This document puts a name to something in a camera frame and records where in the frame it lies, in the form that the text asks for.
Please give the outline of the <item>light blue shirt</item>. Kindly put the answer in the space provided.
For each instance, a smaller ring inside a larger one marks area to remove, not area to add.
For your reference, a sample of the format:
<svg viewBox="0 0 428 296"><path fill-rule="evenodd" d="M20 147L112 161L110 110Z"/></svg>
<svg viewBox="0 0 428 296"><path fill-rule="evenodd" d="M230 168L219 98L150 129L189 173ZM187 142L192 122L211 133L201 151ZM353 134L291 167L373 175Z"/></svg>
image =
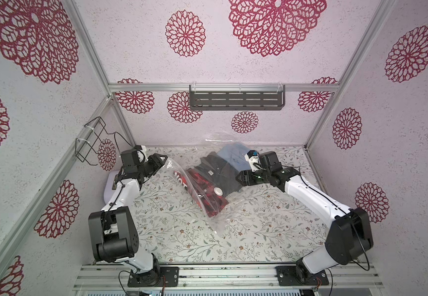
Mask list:
<svg viewBox="0 0 428 296"><path fill-rule="evenodd" d="M231 143L225 145L216 154L223 160L227 161L237 171L250 170L250 164L245 159L245 155L251 151L250 148L242 143Z"/></svg>

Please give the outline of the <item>dark grey shirt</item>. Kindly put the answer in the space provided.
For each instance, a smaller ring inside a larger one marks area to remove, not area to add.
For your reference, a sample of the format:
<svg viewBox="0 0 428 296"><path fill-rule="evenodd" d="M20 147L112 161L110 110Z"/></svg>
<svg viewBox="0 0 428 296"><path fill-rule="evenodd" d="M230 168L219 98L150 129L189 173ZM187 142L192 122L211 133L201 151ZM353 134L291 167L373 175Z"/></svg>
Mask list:
<svg viewBox="0 0 428 296"><path fill-rule="evenodd" d="M225 196L237 192L242 188L242 185L236 180L239 171L219 157L215 152L201 157L200 165L198 165L197 168L216 187L219 187Z"/></svg>

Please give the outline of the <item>clear plastic vacuum bag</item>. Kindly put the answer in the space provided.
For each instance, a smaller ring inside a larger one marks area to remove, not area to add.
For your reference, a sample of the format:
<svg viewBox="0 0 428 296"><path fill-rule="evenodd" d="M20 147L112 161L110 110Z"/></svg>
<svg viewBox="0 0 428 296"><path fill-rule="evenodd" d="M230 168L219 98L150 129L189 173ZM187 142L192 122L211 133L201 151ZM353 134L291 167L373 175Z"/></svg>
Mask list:
<svg viewBox="0 0 428 296"><path fill-rule="evenodd" d="M237 176L251 170L246 155L260 149L229 133L210 133L196 146L167 152L165 168L202 212L209 227L221 236L239 216L247 200L246 186Z"/></svg>

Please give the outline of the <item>red black plaid shirt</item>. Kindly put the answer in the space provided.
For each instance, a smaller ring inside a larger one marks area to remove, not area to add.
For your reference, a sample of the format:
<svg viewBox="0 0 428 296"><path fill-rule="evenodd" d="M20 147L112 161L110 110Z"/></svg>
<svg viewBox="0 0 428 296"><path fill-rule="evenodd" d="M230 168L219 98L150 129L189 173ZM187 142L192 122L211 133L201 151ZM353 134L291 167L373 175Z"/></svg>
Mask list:
<svg viewBox="0 0 428 296"><path fill-rule="evenodd" d="M198 170L189 169L187 177L188 193L209 218L217 216L229 204L224 194L218 196L214 193L216 186L207 177L202 176Z"/></svg>

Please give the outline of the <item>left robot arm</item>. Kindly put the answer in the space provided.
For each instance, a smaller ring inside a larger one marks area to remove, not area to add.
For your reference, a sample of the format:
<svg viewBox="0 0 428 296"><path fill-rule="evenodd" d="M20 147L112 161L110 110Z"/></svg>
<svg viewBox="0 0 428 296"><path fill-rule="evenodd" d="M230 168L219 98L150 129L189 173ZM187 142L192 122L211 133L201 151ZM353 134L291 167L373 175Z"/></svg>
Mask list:
<svg viewBox="0 0 428 296"><path fill-rule="evenodd" d="M120 154L122 167L112 184L112 197L88 218L91 247L96 262L121 263L136 275L160 274L156 256L140 247L129 204L140 195L143 184L166 163L162 154L147 155L145 146L135 146Z"/></svg>

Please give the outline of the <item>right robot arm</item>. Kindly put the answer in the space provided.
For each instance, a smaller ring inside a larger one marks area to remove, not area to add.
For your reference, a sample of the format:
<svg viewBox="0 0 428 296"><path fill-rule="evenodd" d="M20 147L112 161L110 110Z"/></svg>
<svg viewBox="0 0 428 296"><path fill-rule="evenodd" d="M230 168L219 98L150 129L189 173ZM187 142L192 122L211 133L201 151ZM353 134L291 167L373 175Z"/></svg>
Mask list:
<svg viewBox="0 0 428 296"><path fill-rule="evenodd" d="M356 263L373 248L373 234L368 213L362 208L342 204L312 185L296 167L283 166L275 152L250 150L244 156L250 168L236 180L242 186L269 184L296 198L315 213L328 229L323 246L295 263L299 281L337 265Z"/></svg>

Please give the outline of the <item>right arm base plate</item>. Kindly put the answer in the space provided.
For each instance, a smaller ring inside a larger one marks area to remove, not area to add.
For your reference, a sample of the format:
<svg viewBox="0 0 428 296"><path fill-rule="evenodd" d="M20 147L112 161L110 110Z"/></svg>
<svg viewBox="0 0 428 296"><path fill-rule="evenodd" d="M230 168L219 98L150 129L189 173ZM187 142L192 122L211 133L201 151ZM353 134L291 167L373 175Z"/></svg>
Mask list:
<svg viewBox="0 0 428 296"><path fill-rule="evenodd" d="M276 268L277 279L280 286L328 286L329 279L324 270L311 274L302 267L295 265L282 265Z"/></svg>

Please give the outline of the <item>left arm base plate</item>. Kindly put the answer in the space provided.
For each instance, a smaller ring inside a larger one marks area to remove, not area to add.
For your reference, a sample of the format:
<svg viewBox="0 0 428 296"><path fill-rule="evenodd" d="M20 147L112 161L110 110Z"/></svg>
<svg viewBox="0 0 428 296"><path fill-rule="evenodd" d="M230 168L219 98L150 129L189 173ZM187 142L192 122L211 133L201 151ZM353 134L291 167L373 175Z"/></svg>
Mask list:
<svg viewBox="0 0 428 296"><path fill-rule="evenodd" d="M177 287L178 280L179 268L177 266L162 266L142 274L131 272L127 286L130 288Z"/></svg>

